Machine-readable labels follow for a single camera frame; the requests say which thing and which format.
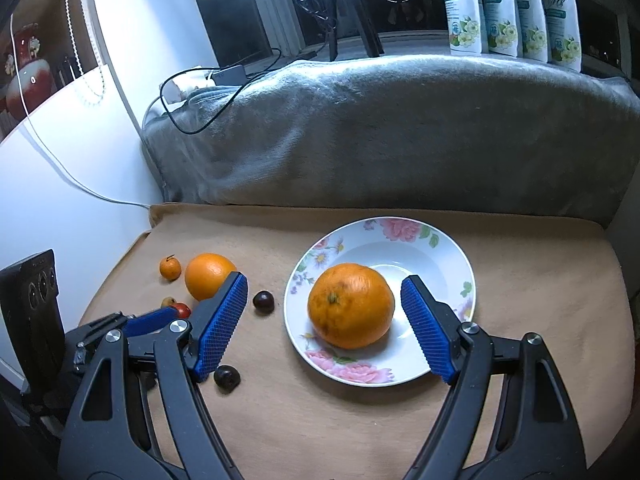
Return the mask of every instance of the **white package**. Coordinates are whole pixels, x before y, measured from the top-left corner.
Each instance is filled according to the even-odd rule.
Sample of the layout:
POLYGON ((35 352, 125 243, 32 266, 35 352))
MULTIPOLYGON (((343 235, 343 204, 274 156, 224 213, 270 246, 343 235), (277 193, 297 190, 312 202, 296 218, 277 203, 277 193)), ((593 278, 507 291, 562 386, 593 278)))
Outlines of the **white package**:
POLYGON ((459 52, 489 52, 482 0, 444 0, 449 23, 449 46, 459 52))
POLYGON ((516 0, 484 0, 489 50, 522 57, 520 13, 516 0))
POLYGON ((580 72, 582 47, 575 0, 542 0, 549 34, 550 62, 580 72))
POLYGON ((549 61, 548 33, 542 0, 516 0, 520 13, 522 53, 528 59, 549 61))

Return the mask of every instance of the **dark cherry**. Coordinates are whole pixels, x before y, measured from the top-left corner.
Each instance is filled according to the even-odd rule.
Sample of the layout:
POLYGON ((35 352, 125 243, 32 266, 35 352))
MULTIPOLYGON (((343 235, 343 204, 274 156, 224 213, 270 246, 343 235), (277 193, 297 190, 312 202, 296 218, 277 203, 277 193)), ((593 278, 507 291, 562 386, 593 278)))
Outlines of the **dark cherry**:
POLYGON ((268 290, 261 290, 254 296, 254 307, 260 314, 270 314, 276 308, 273 294, 268 290))
POLYGON ((240 372, 229 365, 220 365, 213 372, 213 380, 221 390, 230 394, 240 384, 240 372))

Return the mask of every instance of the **beige cloth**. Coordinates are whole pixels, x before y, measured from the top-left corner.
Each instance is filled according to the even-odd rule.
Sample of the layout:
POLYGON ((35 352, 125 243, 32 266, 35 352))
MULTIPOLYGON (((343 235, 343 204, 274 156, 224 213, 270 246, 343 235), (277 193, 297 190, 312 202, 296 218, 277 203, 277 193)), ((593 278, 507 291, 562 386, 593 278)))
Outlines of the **beige cloth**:
MULTIPOLYGON (((219 393, 200 385, 212 419, 247 480, 400 479, 438 415, 448 387, 432 375, 388 388, 347 386, 309 367, 291 345, 282 317, 290 272, 324 234, 356 219, 394 214, 448 233, 471 261, 478 287, 475 320, 490 334, 545 338, 569 391, 590 464, 626 419, 632 395, 634 338, 618 261, 602 229, 562 218, 433 211, 311 210, 251 206, 163 205, 153 230, 116 266, 83 322, 122 310, 142 314, 174 296, 158 262, 185 265, 210 251, 228 256, 249 281, 249 297, 273 292, 276 312, 258 317, 249 303, 223 362, 241 385, 219 393)), ((500 378, 492 380, 469 463, 482 459, 492 431, 500 378)), ((150 394, 165 458, 179 463, 158 389, 150 394)))

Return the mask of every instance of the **floral plate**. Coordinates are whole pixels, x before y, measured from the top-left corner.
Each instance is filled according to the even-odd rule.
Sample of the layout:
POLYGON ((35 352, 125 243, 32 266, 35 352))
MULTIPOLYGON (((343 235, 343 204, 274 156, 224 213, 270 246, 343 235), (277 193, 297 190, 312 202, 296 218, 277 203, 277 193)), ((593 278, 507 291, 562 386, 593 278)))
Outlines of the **floral plate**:
POLYGON ((471 320, 476 280, 465 253, 448 235, 396 217, 359 220, 336 229, 302 256, 287 283, 284 321, 293 346, 313 368, 345 384, 392 386, 424 375, 430 368, 400 303, 400 285, 411 274, 420 276, 460 320, 471 320), (306 313, 316 279, 328 267, 345 262, 376 269, 396 297, 389 331, 358 350, 336 348, 316 336, 306 313))

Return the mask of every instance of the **small orange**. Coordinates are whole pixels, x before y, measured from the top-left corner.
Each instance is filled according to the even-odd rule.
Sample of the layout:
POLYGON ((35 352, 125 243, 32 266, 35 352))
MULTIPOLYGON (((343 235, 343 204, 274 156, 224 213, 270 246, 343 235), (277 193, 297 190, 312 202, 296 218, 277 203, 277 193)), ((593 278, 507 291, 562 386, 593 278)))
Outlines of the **small orange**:
POLYGON ((189 262, 184 271, 184 283, 198 301, 212 298, 236 266, 220 254, 203 253, 189 262))
POLYGON ((314 283, 307 302, 318 335, 345 349, 362 348, 385 335, 395 307, 382 275, 358 264, 327 269, 314 283))
POLYGON ((160 275, 164 279, 170 282, 177 280, 181 272, 182 266, 174 254, 160 260, 160 275))

